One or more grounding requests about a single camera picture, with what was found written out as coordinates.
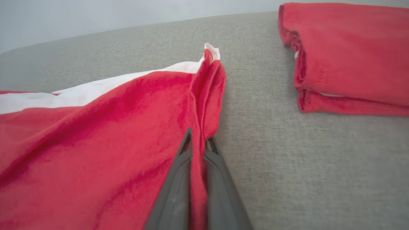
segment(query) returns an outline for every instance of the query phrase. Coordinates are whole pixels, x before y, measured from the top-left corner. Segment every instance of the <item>white fabric edge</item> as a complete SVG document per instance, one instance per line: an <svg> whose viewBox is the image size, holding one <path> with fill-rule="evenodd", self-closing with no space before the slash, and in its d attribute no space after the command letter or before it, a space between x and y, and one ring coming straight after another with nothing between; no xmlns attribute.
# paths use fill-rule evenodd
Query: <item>white fabric edge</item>
<svg viewBox="0 0 409 230"><path fill-rule="evenodd" d="M205 49L208 49L214 60L220 60L220 52L218 48L206 43ZM58 90L53 94L43 92L27 92L27 93L6 93L0 94L0 114L13 113L22 111L27 108L61 108L84 106L112 89L134 80L138 77L145 76L157 71L197 73L200 65L205 57L198 62L185 61L180 62L164 69L150 70L131 74L124 74L116 77L110 77L98 81L92 81L72 88Z"/></svg>

